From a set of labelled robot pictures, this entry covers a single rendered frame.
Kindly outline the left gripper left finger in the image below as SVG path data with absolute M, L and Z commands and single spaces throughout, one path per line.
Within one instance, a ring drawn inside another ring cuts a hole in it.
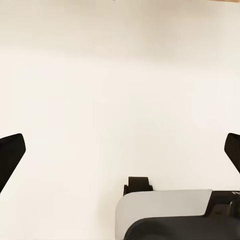
M 22 133 L 0 138 L 0 193 L 26 152 Z

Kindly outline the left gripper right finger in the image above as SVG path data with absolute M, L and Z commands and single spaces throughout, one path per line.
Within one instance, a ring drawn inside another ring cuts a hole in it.
M 228 133 L 224 150 L 240 173 L 240 135 Z

